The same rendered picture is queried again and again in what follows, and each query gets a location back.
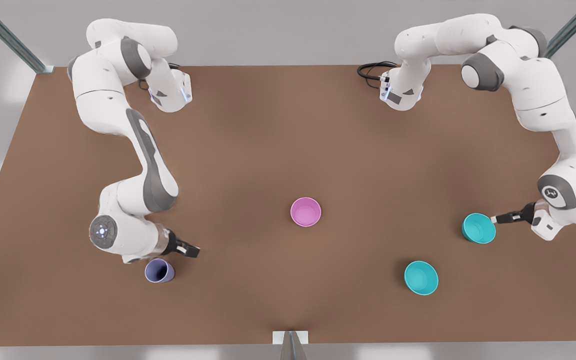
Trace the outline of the pink bowl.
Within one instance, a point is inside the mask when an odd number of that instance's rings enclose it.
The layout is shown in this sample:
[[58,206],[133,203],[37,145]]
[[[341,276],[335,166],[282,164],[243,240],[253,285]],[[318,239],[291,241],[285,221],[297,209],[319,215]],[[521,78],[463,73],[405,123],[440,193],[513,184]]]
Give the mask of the pink bowl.
[[298,226],[311,227],[322,217],[322,207],[311,197],[301,197],[292,203],[290,216]]

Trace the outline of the purple cup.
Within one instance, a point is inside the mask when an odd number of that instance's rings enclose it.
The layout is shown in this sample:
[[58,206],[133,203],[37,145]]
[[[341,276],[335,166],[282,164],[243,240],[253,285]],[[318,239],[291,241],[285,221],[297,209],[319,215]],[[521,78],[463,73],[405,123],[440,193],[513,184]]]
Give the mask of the purple cup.
[[173,280],[174,267],[164,259],[152,259],[144,269],[147,281],[153,284],[162,284]]

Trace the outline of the teal blue bowl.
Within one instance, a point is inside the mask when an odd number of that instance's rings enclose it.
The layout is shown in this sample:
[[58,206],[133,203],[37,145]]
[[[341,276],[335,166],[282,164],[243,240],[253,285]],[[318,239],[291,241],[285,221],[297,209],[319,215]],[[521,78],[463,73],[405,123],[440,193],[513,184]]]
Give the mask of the teal blue bowl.
[[404,270],[404,282],[414,294],[429,296],[438,289],[439,276],[431,264],[414,260]]
[[496,226],[491,219],[481,213],[471,213],[461,224],[462,235],[476,244],[489,244],[496,237]]

